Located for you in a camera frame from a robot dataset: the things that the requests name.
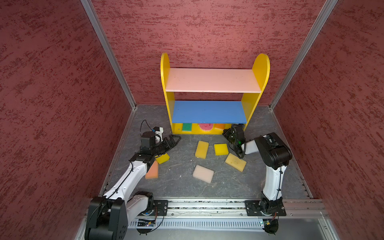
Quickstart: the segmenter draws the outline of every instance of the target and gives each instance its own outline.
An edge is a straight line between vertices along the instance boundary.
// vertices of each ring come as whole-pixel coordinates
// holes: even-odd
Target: yellow sponge
[[[159,163],[159,164],[162,164],[162,163],[164,163],[164,162],[166,162],[166,161],[168,161],[169,160],[169,155],[166,153],[166,154],[163,154],[163,155],[161,155],[160,157],[157,157],[156,158],[156,161]]]
[[[205,159],[207,157],[208,142],[199,141],[195,152],[195,157]]]
[[[225,160],[225,163],[231,165],[232,167],[236,168],[240,172],[242,172],[244,170],[245,165],[247,164],[246,161],[238,158],[237,156],[233,155],[232,153],[228,154],[228,157]]]
[[[221,144],[215,144],[215,154],[216,156],[220,155],[228,155],[228,147],[226,143],[221,143]]]

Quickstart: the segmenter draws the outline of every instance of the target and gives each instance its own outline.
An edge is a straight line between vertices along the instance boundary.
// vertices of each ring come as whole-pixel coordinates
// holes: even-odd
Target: black cable
[[[281,184],[281,176],[282,176],[282,175],[283,175],[283,172],[282,172],[281,167],[280,167],[280,180],[279,180],[279,188],[277,189],[276,200],[277,200],[277,197],[279,196],[279,191],[281,191],[281,190],[280,190],[280,184]]]
[[[130,170],[130,172],[128,173],[128,175],[124,178],[124,180],[120,183],[120,185],[115,189],[115,191],[113,191],[113,193],[107,197],[107,199],[109,199],[110,197],[112,197],[113,194],[117,193],[117,191],[119,190],[119,188],[121,187],[121,185],[124,183],[124,181],[127,179],[127,177],[131,174],[131,172],[133,172],[133,163],[131,161],[129,161],[132,165],[132,168]]]
[[[153,232],[154,230],[156,230],[164,221],[164,217],[166,216],[166,214],[164,213],[164,210],[163,209],[160,209],[163,211],[163,220],[161,220],[161,223],[155,228],[155,229],[152,229],[151,231],[147,232],[147,233],[150,233],[150,232]]]
[[[100,206],[105,206],[107,203],[105,203],[105,204],[99,204],[98,206],[97,206],[97,208],[95,208],[95,210],[93,210],[93,213],[91,214],[91,216],[90,216],[90,218],[89,218],[89,220],[91,220],[92,219],[92,216],[93,216],[93,214],[96,212],[96,210],[100,207]],[[88,220],[87,220],[87,223],[85,224],[85,230],[86,231],[88,231]]]
[[[240,154],[239,154],[239,153],[237,152],[237,150],[236,150],[236,144],[237,144],[237,130],[236,130],[235,127],[233,127],[233,129],[234,129],[234,133],[236,134],[236,135],[235,135],[235,142],[233,143],[233,148],[234,148],[234,149],[232,149],[231,147],[230,147],[230,149],[232,149],[232,150],[236,153],[236,155],[237,155],[238,158],[243,159],[243,158],[244,158],[244,155],[245,155],[245,149],[246,149],[247,145],[246,145],[246,143],[244,143],[243,154],[242,154],[242,156],[240,157]]]
[[[145,121],[145,123],[147,124],[147,126],[149,127],[149,129],[152,131],[152,128],[148,125],[148,123],[147,123],[147,120],[143,120],[142,122],[141,122],[141,124],[140,124],[140,136],[141,136],[141,127],[143,126],[143,122]]]

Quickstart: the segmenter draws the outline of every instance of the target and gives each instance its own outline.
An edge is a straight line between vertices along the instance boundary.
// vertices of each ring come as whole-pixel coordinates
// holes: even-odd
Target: orange sponge
[[[153,179],[159,177],[159,163],[157,161],[154,161],[151,168],[145,175],[145,179]]]
[[[224,128],[225,128],[225,124],[223,124],[223,123],[215,123],[215,129],[224,130]]]

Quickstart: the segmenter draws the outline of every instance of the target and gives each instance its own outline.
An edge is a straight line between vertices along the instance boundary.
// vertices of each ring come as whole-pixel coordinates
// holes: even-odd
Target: beige sponge
[[[196,165],[195,170],[193,171],[193,177],[200,179],[204,182],[211,183],[212,178],[214,177],[213,170]]]
[[[225,160],[225,163],[231,165],[232,167],[236,168],[240,172],[242,172],[244,170],[245,165],[247,164],[246,161],[238,158],[237,156],[233,155],[232,153],[228,154],[228,157]]]

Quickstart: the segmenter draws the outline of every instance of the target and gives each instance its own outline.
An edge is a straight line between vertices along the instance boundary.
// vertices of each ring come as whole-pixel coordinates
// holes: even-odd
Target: pink shelf board
[[[168,92],[260,93],[251,69],[171,68]]]

